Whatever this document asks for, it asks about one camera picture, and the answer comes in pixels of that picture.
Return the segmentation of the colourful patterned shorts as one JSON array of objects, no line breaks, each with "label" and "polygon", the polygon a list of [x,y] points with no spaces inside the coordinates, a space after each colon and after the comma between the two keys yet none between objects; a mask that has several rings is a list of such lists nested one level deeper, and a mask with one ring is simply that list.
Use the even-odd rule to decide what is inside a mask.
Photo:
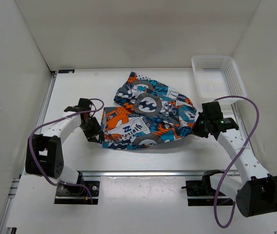
[{"label": "colourful patterned shorts", "polygon": [[105,107],[102,146],[136,150],[180,140],[191,134],[197,113],[192,101],[157,80],[131,72]]}]

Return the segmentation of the white plastic mesh basket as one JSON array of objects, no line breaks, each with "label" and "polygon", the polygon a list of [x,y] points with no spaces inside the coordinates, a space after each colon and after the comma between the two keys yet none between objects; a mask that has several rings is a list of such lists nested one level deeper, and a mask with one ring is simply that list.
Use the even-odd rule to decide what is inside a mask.
[{"label": "white plastic mesh basket", "polygon": [[230,56],[197,55],[191,58],[199,97],[204,101],[227,96],[220,102],[231,105],[238,96],[247,97],[237,65]]}]

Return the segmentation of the small dark label sticker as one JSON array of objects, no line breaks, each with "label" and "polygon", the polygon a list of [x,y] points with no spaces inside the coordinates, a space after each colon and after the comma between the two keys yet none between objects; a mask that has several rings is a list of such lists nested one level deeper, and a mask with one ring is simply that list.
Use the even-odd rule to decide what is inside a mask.
[{"label": "small dark label sticker", "polygon": [[75,72],[75,69],[60,69],[58,71],[59,74],[72,74]]}]

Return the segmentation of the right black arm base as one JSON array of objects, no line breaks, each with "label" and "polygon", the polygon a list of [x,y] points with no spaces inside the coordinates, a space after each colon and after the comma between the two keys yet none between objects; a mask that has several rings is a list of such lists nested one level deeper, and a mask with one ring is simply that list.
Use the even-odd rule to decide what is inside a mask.
[{"label": "right black arm base", "polygon": [[181,187],[187,193],[189,207],[213,206],[215,201],[215,190],[208,191],[204,188],[201,180],[187,180]]}]

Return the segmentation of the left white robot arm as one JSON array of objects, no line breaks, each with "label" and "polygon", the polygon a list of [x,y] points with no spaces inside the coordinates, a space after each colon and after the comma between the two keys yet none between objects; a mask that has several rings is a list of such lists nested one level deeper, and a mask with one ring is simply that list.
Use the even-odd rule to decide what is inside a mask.
[{"label": "left white robot arm", "polygon": [[94,113],[103,108],[99,98],[80,98],[77,105],[65,108],[61,118],[33,130],[27,143],[26,173],[42,176],[53,186],[63,184],[74,195],[83,193],[82,173],[65,165],[62,144],[77,128],[88,142],[101,144],[103,130]]}]

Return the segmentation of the aluminium front rail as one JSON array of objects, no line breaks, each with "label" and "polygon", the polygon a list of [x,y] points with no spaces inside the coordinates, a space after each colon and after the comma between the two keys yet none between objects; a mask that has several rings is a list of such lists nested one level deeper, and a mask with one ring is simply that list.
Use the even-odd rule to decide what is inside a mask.
[{"label": "aluminium front rail", "polygon": [[179,170],[179,171],[82,171],[84,176],[202,176],[205,171]]}]

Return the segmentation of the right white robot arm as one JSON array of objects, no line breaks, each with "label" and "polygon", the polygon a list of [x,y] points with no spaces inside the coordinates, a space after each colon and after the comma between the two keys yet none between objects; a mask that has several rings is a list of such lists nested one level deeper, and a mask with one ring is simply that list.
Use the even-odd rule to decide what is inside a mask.
[{"label": "right white robot arm", "polygon": [[232,199],[244,217],[277,212],[277,175],[271,175],[244,144],[239,126],[224,118],[217,101],[202,104],[193,133],[198,137],[213,136],[225,149],[241,181],[223,171],[211,170],[202,176],[201,188],[207,195],[223,193]]}]

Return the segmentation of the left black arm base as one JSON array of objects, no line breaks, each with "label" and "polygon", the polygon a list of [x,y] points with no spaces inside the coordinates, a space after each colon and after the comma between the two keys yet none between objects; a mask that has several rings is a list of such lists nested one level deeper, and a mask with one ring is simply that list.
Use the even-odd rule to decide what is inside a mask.
[{"label": "left black arm base", "polygon": [[99,180],[84,180],[84,185],[89,192],[79,186],[68,186],[60,184],[55,193],[55,204],[65,205],[98,205],[99,202]]}]

